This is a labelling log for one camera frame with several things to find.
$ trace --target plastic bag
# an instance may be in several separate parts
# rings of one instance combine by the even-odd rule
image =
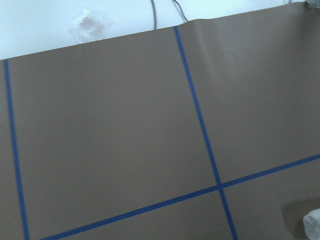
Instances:
[[[84,9],[83,14],[72,22],[69,33],[77,43],[87,43],[105,39],[112,25],[102,11]]]

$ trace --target wire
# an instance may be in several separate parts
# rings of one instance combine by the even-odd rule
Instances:
[[[154,27],[153,30],[157,29],[157,12],[156,12],[156,6],[154,0],[151,0],[152,4],[152,9],[153,9],[153,22],[154,22]]]
[[[180,12],[181,12],[181,14],[182,14],[182,16],[183,16],[183,20],[185,20],[186,22],[189,22],[188,21],[188,19],[186,18],[186,16],[185,16],[185,14],[184,14],[184,11],[182,10],[182,7],[180,6],[180,4],[177,2],[177,0],[173,0],[177,5],[178,5],[178,7],[179,7],[179,9],[180,9]]]

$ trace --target blue tape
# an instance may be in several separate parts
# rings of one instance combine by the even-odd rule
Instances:
[[[24,200],[24,191],[22,187],[20,164],[19,164],[19,152],[18,152],[18,144],[17,144],[17,137],[16,137],[14,106],[12,101],[10,70],[9,70],[8,60],[4,60],[4,74],[5,74],[6,97],[7,97],[8,114],[9,114],[10,131],[11,131],[11,143],[12,143],[14,170],[15,170],[15,181],[16,181],[16,188],[18,191],[23,236],[24,236],[24,240],[30,240],[28,221],[27,221],[27,212],[26,212],[26,206],[25,206],[25,200]]]
[[[209,137],[208,137],[205,121],[204,121],[204,118],[203,118],[203,115],[202,115],[202,112],[201,112],[201,108],[200,108],[200,104],[199,104],[199,101],[198,101],[196,89],[195,89],[195,86],[194,86],[194,83],[193,83],[193,80],[192,80],[192,77],[191,77],[191,73],[190,73],[187,57],[186,57],[186,54],[185,54],[185,51],[184,51],[184,47],[183,47],[183,44],[182,44],[182,41],[181,41],[179,30],[178,30],[178,27],[176,27],[176,26],[174,26],[173,29],[174,29],[176,41],[178,43],[178,47],[179,47],[179,50],[180,50],[180,55],[181,55],[181,58],[182,58],[185,74],[186,74],[186,77],[187,77],[187,80],[188,80],[188,83],[189,83],[189,87],[190,87],[190,91],[191,91],[191,94],[192,94],[194,106],[195,106],[195,109],[196,109],[196,113],[197,113],[197,116],[198,116],[198,119],[199,119],[199,123],[200,123],[200,126],[201,126],[201,130],[202,130],[205,146],[206,146],[206,149],[207,149],[210,161],[211,161],[212,170],[213,170],[213,173],[214,173],[214,176],[215,176],[216,183],[219,186],[219,193],[220,193],[222,205],[223,205],[223,208],[224,208],[225,216],[227,218],[227,221],[228,221],[228,224],[229,224],[229,228],[230,228],[233,240],[238,240],[236,228],[235,228],[234,222],[232,220],[232,216],[231,216],[230,209],[229,209],[229,206],[228,206],[228,202],[227,202],[227,199],[226,199],[226,196],[225,196],[225,193],[224,193],[224,189],[222,187],[222,183],[221,183],[221,179],[220,179],[220,176],[219,176],[217,164],[216,164],[215,157],[214,157],[214,154],[213,154],[213,151],[212,151],[212,147],[211,147],[211,144],[210,144],[210,140],[209,140]]]
[[[312,162],[312,161],[315,161],[315,160],[318,160],[318,159],[320,159],[320,154],[314,155],[314,156],[310,156],[310,157],[307,157],[307,158],[304,158],[304,159],[301,159],[301,160],[298,160],[298,161],[290,162],[290,163],[287,163],[287,164],[284,164],[284,165],[281,165],[281,166],[277,166],[277,167],[274,167],[274,168],[271,168],[271,169],[268,169],[268,170],[265,170],[265,171],[260,171],[260,172],[251,174],[249,176],[240,177],[238,179],[225,182],[225,183],[222,184],[222,186],[224,188],[227,188],[227,187],[230,187],[230,186],[233,186],[233,185],[236,185],[236,184],[240,184],[240,183],[252,180],[252,179],[263,177],[265,175],[269,175],[269,174],[273,174],[273,173],[276,173],[276,172],[279,172],[279,171],[282,171],[282,170],[286,170],[286,169],[289,169],[289,168],[292,168],[292,167],[295,167],[295,166],[298,166],[298,165],[301,165],[301,164],[306,164],[306,163],[309,163],[309,162]]]
[[[218,189],[219,189],[218,186],[211,186],[211,187],[199,190],[199,191],[195,191],[195,192],[192,192],[192,193],[189,193],[189,194],[186,194],[186,195],[178,196],[178,197],[175,197],[173,199],[162,201],[162,202],[150,205],[150,206],[142,207],[142,208],[139,208],[139,209],[134,210],[134,211],[123,213],[123,214],[120,214],[118,216],[113,216],[113,217],[110,217],[110,218],[107,218],[107,219],[104,219],[104,220],[101,220],[101,221],[97,221],[97,222],[94,222],[94,223],[91,223],[91,224],[88,224],[88,225],[85,225],[85,226],[81,226],[81,227],[78,227],[78,228],[75,228],[75,229],[72,229],[72,230],[69,230],[69,231],[62,232],[62,233],[59,233],[59,234],[56,234],[56,235],[53,235],[53,236],[45,237],[45,238],[42,238],[41,240],[63,239],[63,238],[66,238],[66,237],[69,237],[69,236],[72,236],[72,235],[75,235],[75,234],[79,234],[79,233],[82,233],[82,232],[85,232],[85,231],[88,231],[88,230],[92,230],[92,229],[95,229],[95,228],[98,228],[98,227],[101,227],[101,226],[104,226],[104,225],[108,225],[108,224],[111,224],[111,223],[114,223],[114,222],[118,222],[118,221],[123,220],[123,219],[131,218],[131,217],[139,215],[139,214],[144,214],[146,212],[150,212],[150,211],[155,210],[155,209],[163,208],[165,206],[172,205],[172,204],[175,204],[175,203],[187,200],[187,199],[191,199],[191,198],[198,197],[198,196],[201,196],[201,195],[204,195],[204,194],[207,194],[207,193],[211,193],[211,192],[217,191]]]

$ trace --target grid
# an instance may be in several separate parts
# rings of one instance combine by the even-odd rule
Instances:
[[[302,164],[306,164],[315,160],[320,159],[320,154],[317,155],[313,155],[313,156],[309,156],[307,158],[303,158],[288,164],[284,164],[284,165],[280,165],[274,168],[270,168],[264,171],[260,171],[248,176],[244,176],[244,177],[240,177],[231,181],[227,181],[227,182],[221,182],[220,179],[220,175],[219,175],[219,171],[216,165],[216,161],[215,161],[215,157],[214,157],[214,153],[211,147],[211,143],[210,143],[210,139],[206,130],[206,124],[201,112],[201,106],[199,104],[198,101],[198,97],[197,97],[197,93],[193,84],[193,80],[192,80],[192,76],[189,70],[189,66],[188,66],[188,61],[187,61],[187,57],[184,51],[184,47],[182,44],[182,40],[179,34],[179,30],[177,27],[173,28],[174,33],[175,33],[175,37],[176,37],[176,41],[177,41],[177,45],[180,51],[180,55],[181,55],[181,60],[184,66],[184,70],[185,70],[185,75],[189,84],[189,88],[190,88],[190,92],[193,98],[193,103],[196,109],[196,113],[197,113],[197,117],[198,117],[198,121],[201,127],[201,131],[202,131],[202,135],[204,138],[204,142],[206,145],[206,149],[207,149],[207,153],[209,155],[209,159],[211,162],[211,166],[212,166],[212,170],[214,173],[214,177],[216,180],[217,185],[205,188],[205,189],[201,189],[195,192],[191,192],[179,197],[175,197],[166,201],[162,201],[153,205],[149,205],[146,207],[142,207],[127,213],[123,213],[117,216],[113,216],[101,221],[97,221],[88,225],[84,225],[75,229],[71,229],[56,235],[52,235],[49,237],[45,237],[42,240],[57,240],[57,239],[63,239],[66,238],[68,236],[72,236],[78,233],[82,233],[88,230],[92,230],[101,226],[105,226],[107,224],[110,223],[114,223],[120,220],[124,220],[139,214],[143,214],[152,210],[156,210],[165,206],[169,206],[184,200],[188,200],[194,197],[198,197],[201,195],[205,195],[211,192],[219,192],[220,198],[221,198],[221,202],[224,208],[224,212],[225,212],[225,216],[227,218],[228,221],[228,225],[232,234],[232,238],[233,240],[237,240],[238,236],[237,236],[237,232],[236,232],[236,228],[234,226],[233,223],[233,219],[232,219],[232,215],[228,206],[228,201],[227,198],[225,196],[224,193],[224,188],[227,187],[231,187],[246,181],[250,181],[252,179],[256,179],[256,178],[260,178],[272,173],[276,173],[279,171],[283,171],[295,166],[299,166]],[[19,200],[19,207],[20,207],[20,215],[21,215],[21,221],[22,221],[22,228],[23,228],[23,235],[24,235],[24,240],[29,240],[30,239],[30,235],[29,235],[29,228],[28,228],[28,219],[27,219],[27,214],[26,214],[26,207],[25,207],[25,202],[24,202],[24,191],[23,191],[23,185],[22,185],[22,179],[21,179],[21,171],[20,171],[20,164],[19,164],[19,151],[18,151],[18,144],[17,144],[17,137],[16,137],[16,127],[15,127],[15,117],[14,117],[14,106],[13,106],[13,101],[12,101],[12,90],[11,90],[11,79],[10,79],[10,69],[9,69],[9,61],[5,60],[4,61],[4,72],[5,72],[5,83],[6,83],[6,93],[7,93],[7,104],[8,104],[8,115],[9,115],[9,124],[10,124],[10,132],[11,132],[11,144],[12,144],[12,154],[13,154],[13,160],[14,160],[14,168],[15,168],[15,178],[16,178],[16,186],[17,186],[17,191],[18,191],[18,200]]]

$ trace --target white surface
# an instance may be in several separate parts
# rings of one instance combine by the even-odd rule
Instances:
[[[188,20],[272,8],[288,1],[178,0]],[[183,23],[172,0],[154,2],[158,28]],[[103,11],[113,21],[107,38],[149,31],[154,26],[150,0],[0,0],[0,6],[0,59],[77,44],[68,29],[84,8]]]

